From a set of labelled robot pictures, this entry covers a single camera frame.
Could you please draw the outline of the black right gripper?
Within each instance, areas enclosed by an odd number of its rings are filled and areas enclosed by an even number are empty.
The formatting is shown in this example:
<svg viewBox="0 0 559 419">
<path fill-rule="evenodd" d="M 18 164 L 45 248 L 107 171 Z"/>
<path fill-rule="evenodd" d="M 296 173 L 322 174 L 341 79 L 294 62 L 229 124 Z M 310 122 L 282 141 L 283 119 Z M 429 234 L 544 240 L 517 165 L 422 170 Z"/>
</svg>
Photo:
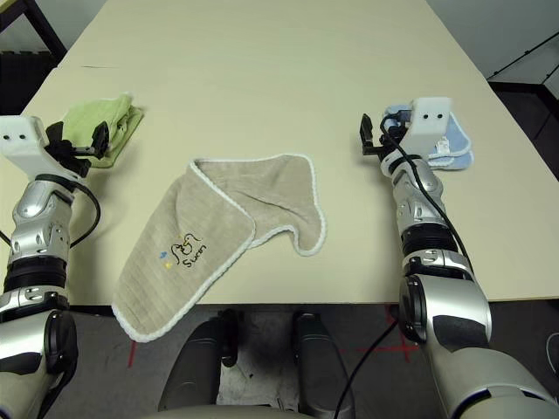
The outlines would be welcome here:
<svg viewBox="0 0 559 419">
<path fill-rule="evenodd" d="M 383 161 L 390 153 L 397 150 L 397 144 L 403 139 L 402 135 L 394 134 L 388 138 L 385 134 L 379 137 L 379 143 L 373 142 L 373 127 L 370 117 L 364 113 L 360 122 L 359 134 L 362 142 L 362 151 L 365 155 L 375 155 Z"/>
</svg>

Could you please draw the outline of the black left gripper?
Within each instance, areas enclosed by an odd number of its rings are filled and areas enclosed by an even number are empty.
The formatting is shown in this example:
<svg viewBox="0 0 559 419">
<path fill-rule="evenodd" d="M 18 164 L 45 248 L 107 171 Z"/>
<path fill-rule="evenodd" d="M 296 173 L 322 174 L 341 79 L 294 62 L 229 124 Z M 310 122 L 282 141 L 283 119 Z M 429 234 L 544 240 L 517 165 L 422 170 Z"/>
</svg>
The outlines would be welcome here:
<svg viewBox="0 0 559 419">
<path fill-rule="evenodd" d="M 87 157 L 103 158 L 109 145 L 109 128 L 102 121 L 94 130 L 92 144 L 88 147 L 75 147 L 70 141 L 63 140 L 64 123 L 58 121 L 45 129 L 50 142 L 45 147 L 46 152 L 64 168 L 79 177 L 86 177 L 92 163 Z"/>
</svg>

